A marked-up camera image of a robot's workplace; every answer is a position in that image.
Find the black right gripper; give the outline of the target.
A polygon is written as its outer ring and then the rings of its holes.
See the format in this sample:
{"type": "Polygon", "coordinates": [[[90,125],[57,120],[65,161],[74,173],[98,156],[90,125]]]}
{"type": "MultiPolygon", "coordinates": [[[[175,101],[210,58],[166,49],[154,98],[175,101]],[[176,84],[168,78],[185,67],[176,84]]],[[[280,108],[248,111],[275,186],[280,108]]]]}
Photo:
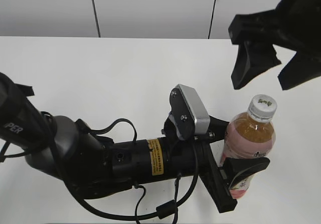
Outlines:
{"type": "Polygon", "coordinates": [[[236,14],[228,33],[232,44],[241,43],[231,74],[235,90],[281,64],[273,44],[297,51],[278,75],[282,90],[320,77],[320,0],[281,0],[272,10],[236,14]]]}

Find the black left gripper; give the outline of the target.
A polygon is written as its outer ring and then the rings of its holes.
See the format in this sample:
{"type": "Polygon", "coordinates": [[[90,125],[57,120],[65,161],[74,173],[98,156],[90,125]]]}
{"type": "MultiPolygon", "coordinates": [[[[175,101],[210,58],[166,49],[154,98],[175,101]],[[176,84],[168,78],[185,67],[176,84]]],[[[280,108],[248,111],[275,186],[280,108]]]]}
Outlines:
{"type": "Polygon", "coordinates": [[[166,143],[169,145],[168,167],[165,170],[166,175],[176,173],[175,213],[178,213],[178,207],[192,195],[198,178],[203,182],[219,213],[233,211],[237,200],[232,197],[229,190],[246,191],[253,176],[264,171],[270,164],[270,160],[266,157],[226,158],[223,165],[218,167],[210,144],[224,140],[228,124],[229,121],[210,116],[206,134],[194,136],[188,141],[181,141],[176,135],[174,124],[166,119],[162,130],[166,136],[166,143]],[[186,194],[177,200],[180,177],[190,175],[193,175],[191,186],[186,194]]]}

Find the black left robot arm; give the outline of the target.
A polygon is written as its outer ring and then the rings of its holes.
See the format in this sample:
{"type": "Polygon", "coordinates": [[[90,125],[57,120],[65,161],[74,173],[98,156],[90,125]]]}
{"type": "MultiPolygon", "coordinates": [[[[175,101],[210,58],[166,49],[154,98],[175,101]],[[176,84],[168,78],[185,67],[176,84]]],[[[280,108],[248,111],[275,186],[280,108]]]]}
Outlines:
{"type": "Polygon", "coordinates": [[[227,158],[218,166],[210,144],[222,140],[228,123],[209,116],[197,92],[179,84],[171,90],[171,111],[161,138],[115,143],[111,127],[91,129],[83,120],[38,111],[29,101],[30,86],[1,74],[1,139],[22,149],[20,156],[33,168],[62,180],[76,201],[94,215],[123,221],[164,218],[178,212],[201,179],[220,213],[233,211],[231,188],[267,168],[266,157],[227,158]],[[104,198],[146,183],[192,176],[182,198],[144,215],[99,211],[88,200],[104,198]]]}

